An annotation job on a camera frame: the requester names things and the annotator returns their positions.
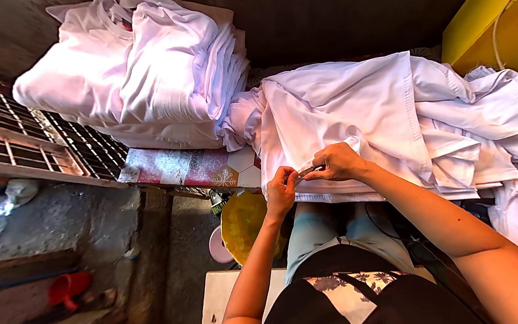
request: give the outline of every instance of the black cable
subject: black cable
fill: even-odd
[[[439,259],[437,257],[437,255],[435,255],[435,253],[433,253],[433,251],[431,251],[430,249],[427,248],[426,245],[424,245],[424,242],[422,242],[421,240],[419,239],[412,239],[412,240],[409,240],[409,239],[402,239],[402,238],[398,238],[396,236],[393,236],[393,235],[390,235],[389,233],[386,233],[384,230],[381,229],[381,227],[379,227],[377,225],[377,223],[375,223],[375,221],[373,220],[373,218],[371,217],[371,215],[369,214],[369,211],[367,210],[367,203],[365,203],[364,205],[365,207],[365,212],[367,214],[367,217],[369,217],[369,219],[371,220],[371,222],[373,222],[373,225],[375,225],[375,227],[377,227],[377,229],[382,232],[383,234],[387,235],[388,237],[392,238],[392,239],[396,239],[396,240],[401,240],[403,242],[411,242],[411,243],[419,243],[423,246],[423,248],[425,248],[428,252],[430,252],[430,254],[432,254],[435,259],[437,259],[445,268],[449,269],[454,275],[456,275],[457,277],[459,277],[459,279],[461,279],[464,283],[468,284],[465,279],[463,279],[463,277],[461,277],[457,272],[455,272],[454,269],[452,269],[451,267],[449,267],[448,265],[445,264],[445,262],[443,262],[441,259]]]
[[[371,217],[371,214],[369,214],[369,211],[367,210],[367,203],[365,203],[365,204],[364,204],[364,206],[365,206],[365,213],[367,214],[367,217],[369,217],[369,219],[371,220],[371,222],[373,222],[373,225],[375,225],[375,227],[377,227],[377,229],[378,229],[381,233],[383,233],[383,234],[387,235],[388,237],[390,237],[390,238],[392,238],[392,239],[401,240],[401,241],[403,241],[403,242],[415,242],[415,243],[417,243],[417,242],[419,242],[419,243],[420,243],[420,242],[421,242],[421,241],[420,241],[420,240],[418,240],[418,239],[412,239],[412,240],[410,240],[410,239],[402,239],[402,238],[398,238],[398,237],[396,237],[396,236],[393,236],[393,235],[391,235],[391,234],[389,234],[389,233],[385,232],[384,230],[382,230],[382,229],[381,229],[381,227],[379,227],[379,226],[377,225],[377,223],[375,223],[375,221],[373,220],[373,217]]]

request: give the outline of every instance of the red plastic cup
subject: red plastic cup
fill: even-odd
[[[90,272],[68,273],[58,276],[47,294],[49,305],[54,306],[63,302],[68,310],[76,311],[79,306],[71,298],[84,292],[90,283]]]

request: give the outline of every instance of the hand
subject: hand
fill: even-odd
[[[267,216],[265,219],[283,222],[295,203],[295,182],[298,173],[292,167],[280,166],[273,180],[267,183]]]
[[[368,173],[371,163],[360,157],[345,142],[331,144],[315,153],[314,166],[325,165],[323,171],[313,171],[306,181],[325,179],[331,181],[361,180]]]

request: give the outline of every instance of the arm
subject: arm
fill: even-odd
[[[305,180],[361,181],[380,193],[449,255],[497,323],[518,323],[518,247],[457,205],[361,158],[347,144],[330,145]]]
[[[295,202],[297,172],[281,166],[267,184],[267,215],[235,282],[223,323],[261,323],[279,229]]]

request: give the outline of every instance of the small scissors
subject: small scissors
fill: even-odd
[[[303,171],[301,171],[301,173],[299,173],[299,177],[297,178],[297,180],[301,180],[303,178],[305,178],[305,176],[308,174],[308,173],[312,173],[313,171],[323,171],[325,170],[325,165],[321,165],[321,166],[312,166],[310,168],[307,168]]]

